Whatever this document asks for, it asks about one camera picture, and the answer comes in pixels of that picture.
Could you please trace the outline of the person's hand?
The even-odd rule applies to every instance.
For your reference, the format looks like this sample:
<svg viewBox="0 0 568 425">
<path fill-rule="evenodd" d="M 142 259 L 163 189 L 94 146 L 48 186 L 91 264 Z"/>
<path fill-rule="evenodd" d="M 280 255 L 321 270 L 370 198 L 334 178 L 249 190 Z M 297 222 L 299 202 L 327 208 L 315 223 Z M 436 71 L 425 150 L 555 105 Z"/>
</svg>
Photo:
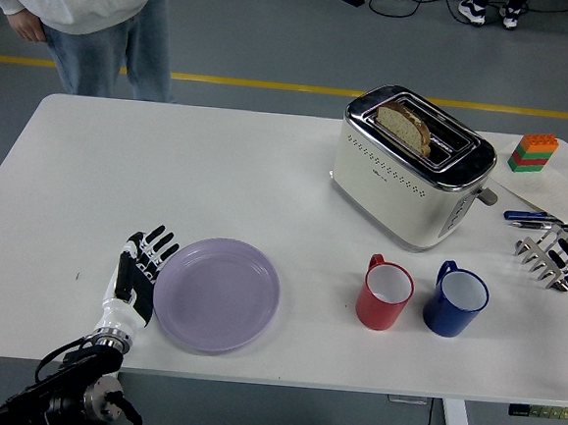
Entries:
<svg viewBox="0 0 568 425">
<path fill-rule="evenodd" d="M 7 20 L 20 38 L 40 43 L 46 40 L 40 18 L 29 10 L 23 9 L 16 14 L 8 15 Z"/>
</svg>

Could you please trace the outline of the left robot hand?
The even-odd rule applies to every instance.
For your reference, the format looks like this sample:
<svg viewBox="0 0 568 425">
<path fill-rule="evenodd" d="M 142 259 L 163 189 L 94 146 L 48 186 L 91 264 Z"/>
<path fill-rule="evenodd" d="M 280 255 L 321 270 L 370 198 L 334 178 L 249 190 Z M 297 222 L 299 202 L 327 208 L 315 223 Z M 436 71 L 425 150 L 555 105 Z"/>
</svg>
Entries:
<svg viewBox="0 0 568 425">
<path fill-rule="evenodd" d="M 130 236 L 104 293 L 96 329 L 117 329 L 131 338 L 144 329 L 153 316 L 157 279 L 179 247 L 163 225 Z"/>
</svg>

